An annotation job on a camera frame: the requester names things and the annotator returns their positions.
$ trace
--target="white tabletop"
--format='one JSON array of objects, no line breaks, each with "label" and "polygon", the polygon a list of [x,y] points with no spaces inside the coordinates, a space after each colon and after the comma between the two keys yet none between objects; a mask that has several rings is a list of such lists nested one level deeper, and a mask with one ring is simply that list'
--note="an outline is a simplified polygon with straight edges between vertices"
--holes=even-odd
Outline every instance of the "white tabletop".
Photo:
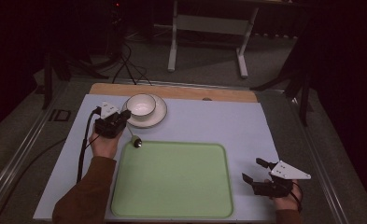
[{"label": "white tabletop", "polygon": [[[102,105],[103,101],[122,107],[127,99],[128,96],[86,95],[35,211],[34,219],[51,220],[54,205],[76,184],[78,155],[88,117],[94,108]],[[132,128],[134,134],[143,140],[219,143],[226,149],[232,181],[234,211],[228,218],[207,219],[206,221],[275,220],[272,202],[267,197],[254,195],[251,186],[242,180],[241,175],[245,173],[253,177],[255,181],[262,181],[269,177],[269,170],[259,166],[256,158],[272,162],[278,161],[274,141],[261,105],[259,103],[181,99],[164,99],[164,101],[168,108],[165,119],[149,129]],[[119,152],[130,139],[128,130],[125,130],[119,142]],[[88,170],[91,158],[92,152],[87,150],[83,167],[84,175]],[[115,159],[120,160],[119,153]],[[112,193],[106,209],[106,220],[126,220],[115,217],[111,213],[109,209],[111,196]],[[182,219],[168,218],[168,220],[181,221]]]}]

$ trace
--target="white table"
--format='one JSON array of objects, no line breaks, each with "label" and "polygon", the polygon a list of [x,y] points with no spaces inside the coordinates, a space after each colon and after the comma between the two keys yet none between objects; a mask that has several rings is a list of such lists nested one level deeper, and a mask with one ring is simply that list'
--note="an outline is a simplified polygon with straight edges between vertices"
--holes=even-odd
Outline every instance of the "white table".
[{"label": "white table", "polygon": [[[91,111],[103,101],[122,107],[127,99],[128,96],[93,94],[85,97],[35,211],[34,219],[50,220],[56,202],[76,184],[78,155]],[[268,177],[268,170],[260,167],[255,162],[256,158],[278,161],[273,138],[261,105],[166,98],[164,100],[168,106],[165,119],[150,129],[133,129],[134,134],[144,140],[222,144],[227,151],[234,206],[233,214],[228,218],[215,220],[168,218],[167,221],[273,221],[275,213],[272,202],[266,197],[254,195],[251,186],[246,184],[241,176],[241,173],[246,173],[255,181],[262,181]],[[119,152],[130,137],[129,132],[125,130],[119,143]],[[87,172],[91,157],[91,151],[87,150],[83,174]],[[106,220],[127,221],[112,215],[109,209],[111,195],[106,209]]]},{"label": "white table", "polygon": [[228,35],[242,35],[242,45],[240,48],[236,49],[236,56],[238,59],[241,77],[247,78],[247,64],[245,62],[244,53],[245,49],[247,48],[247,42],[250,38],[250,34],[252,32],[252,28],[259,8],[254,7],[249,12],[249,19],[247,21],[244,21],[179,14],[177,11],[177,2],[177,0],[174,1],[174,17],[172,19],[172,44],[171,50],[169,52],[168,71],[175,71],[177,54],[177,30],[190,30]]}]

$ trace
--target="small green object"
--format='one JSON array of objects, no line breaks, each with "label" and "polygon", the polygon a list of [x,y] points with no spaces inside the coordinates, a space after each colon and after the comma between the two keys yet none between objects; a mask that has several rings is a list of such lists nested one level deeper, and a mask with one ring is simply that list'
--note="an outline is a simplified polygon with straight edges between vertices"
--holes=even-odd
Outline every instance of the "small green object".
[{"label": "small green object", "polygon": [[222,145],[128,143],[121,154],[111,210],[116,217],[229,217],[233,198]]}]

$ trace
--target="human arm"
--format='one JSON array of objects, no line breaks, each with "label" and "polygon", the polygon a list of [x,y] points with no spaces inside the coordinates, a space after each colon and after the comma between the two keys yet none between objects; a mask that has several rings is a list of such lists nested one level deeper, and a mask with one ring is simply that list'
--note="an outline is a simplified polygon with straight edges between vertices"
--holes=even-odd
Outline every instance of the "human arm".
[{"label": "human arm", "polygon": [[55,204],[53,223],[103,223],[121,133],[113,139],[92,133],[93,158],[88,172]]},{"label": "human arm", "polygon": [[[293,180],[293,190],[291,191],[298,200],[303,198],[297,180]],[[299,205],[290,194],[283,198],[272,198],[275,206],[276,224],[302,224],[299,213]]]}]

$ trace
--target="black cable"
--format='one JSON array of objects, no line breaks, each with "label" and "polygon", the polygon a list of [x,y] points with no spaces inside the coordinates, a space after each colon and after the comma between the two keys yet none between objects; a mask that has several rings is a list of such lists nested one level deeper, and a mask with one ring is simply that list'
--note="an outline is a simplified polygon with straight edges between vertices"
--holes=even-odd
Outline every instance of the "black cable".
[{"label": "black cable", "polygon": [[302,199],[299,200],[297,198],[297,196],[293,192],[290,193],[290,195],[293,196],[294,200],[296,200],[296,202],[297,202],[297,206],[298,206],[299,212],[301,212],[303,210],[303,207],[302,207],[302,200],[303,200],[303,197],[304,197],[303,190],[302,190],[302,188],[297,183],[294,183],[293,182],[293,184],[296,185],[299,188],[299,191],[302,194]]},{"label": "black cable", "polygon": [[[109,56],[108,60],[105,61],[105,62],[102,62],[102,63],[96,63],[96,64],[87,64],[85,63],[87,66],[89,66],[90,68],[94,69],[95,71],[98,71],[99,69],[102,69],[102,68],[106,68],[108,66],[111,66],[112,68],[116,66],[117,64],[117,60],[118,58],[115,57],[115,56]],[[104,71],[99,71],[100,73],[103,73],[107,70],[109,70],[110,68],[107,68],[106,70]]]},{"label": "black cable", "polygon": [[119,62],[115,61],[113,65],[111,65],[110,67],[108,67],[108,68],[107,68],[107,69],[105,69],[105,70],[99,71],[99,73],[100,73],[100,74],[105,73],[105,72],[107,72],[107,71],[109,71],[109,70],[111,70],[111,69],[115,68],[118,64],[119,64]]},{"label": "black cable", "polygon": [[121,59],[124,61],[124,65],[125,65],[125,68],[127,69],[127,72],[128,72],[128,75],[130,76],[130,78],[131,78],[131,80],[133,81],[133,83],[136,85],[136,82],[135,82],[135,80],[134,80],[134,77],[133,77],[133,75],[132,75],[132,73],[131,73],[131,70],[130,70],[130,68],[129,68],[129,66],[128,66],[128,64],[127,64],[127,62],[128,62],[128,59],[124,59],[124,57],[121,57]]},{"label": "black cable", "polygon": [[116,80],[117,76],[119,75],[119,73],[120,73],[121,69],[122,69],[123,67],[127,67],[127,61],[129,61],[129,59],[131,58],[131,52],[132,52],[131,48],[130,48],[128,45],[126,45],[125,43],[124,43],[123,45],[125,45],[126,47],[128,47],[128,50],[129,50],[129,51],[128,51],[128,57],[127,57],[127,60],[126,60],[126,61],[124,61],[124,60],[122,59],[122,58],[123,58],[123,55],[121,54],[121,59],[122,59],[123,63],[122,63],[122,66],[121,66],[121,67],[119,68],[119,70],[117,71],[116,75],[114,75],[112,83],[114,83],[114,82],[115,82],[115,80]]},{"label": "black cable", "polygon": [[81,180],[82,171],[83,171],[83,162],[84,162],[85,150],[89,146],[89,145],[87,145],[87,139],[88,139],[88,132],[89,132],[89,129],[90,129],[90,123],[91,123],[91,120],[92,120],[92,116],[97,112],[97,110],[99,112],[100,107],[96,107],[96,109],[94,109],[91,112],[90,116],[88,117],[87,127],[85,129],[84,139],[83,139],[83,142],[81,144],[80,155],[78,157],[78,178],[76,180],[76,183],[78,183]]},{"label": "black cable", "polygon": [[85,148],[89,147],[98,137],[101,136],[101,134],[98,134]]},{"label": "black cable", "polygon": [[[124,43],[124,46],[128,48],[128,50],[130,51],[130,56],[131,56],[131,52],[132,52],[131,47],[130,47],[130,46],[128,46],[126,43]],[[137,69],[139,66],[136,66],[136,65],[134,65],[132,62],[130,62],[129,58],[127,58],[126,62],[127,62],[127,63],[129,63],[129,64],[130,64],[130,65],[131,65],[131,66],[136,70],[136,72],[138,72],[138,73],[141,75],[141,76],[140,76],[140,78],[139,78],[136,82],[134,81],[134,83],[139,82],[139,80],[140,80],[142,77],[144,77],[144,78],[146,79],[146,81],[148,82],[148,84],[150,84],[150,86],[152,86],[152,84],[151,84],[150,80],[148,80],[148,78],[145,76],[145,73],[147,72],[147,69],[146,69],[145,67],[141,67],[141,68],[143,68],[143,69],[145,70],[145,73],[141,73],[141,72]]]},{"label": "black cable", "polygon": [[43,154],[45,154],[46,152],[48,152],[50,149],[52,149],[53,147],[58,146],[59,144],[61,144],[63,141],[65,141],[66,138],[59,140],[58,142],[52,144],[50,147],[47,147],[46,149],[44,149],[42,152],[40,152],[36,157],[34,157],[31,162],[26,166],[26,168],[22,171],[22,173],[20,174],[20,176],[18,177],[17,181],[15,182],[14,186],[12,187],[10,193],[8,194],[8,196],[5,199],[5,202],[3,203],[2,207],[0,208],[0,216],[2,215],[3,211],[5,210],[8,201],[10,200],[15,188],[18,186],[18,184],[20,183],[22,177],[26,174],[26,172],[29,170],[29,168],[35,163],[35,161],[37,161]]}]

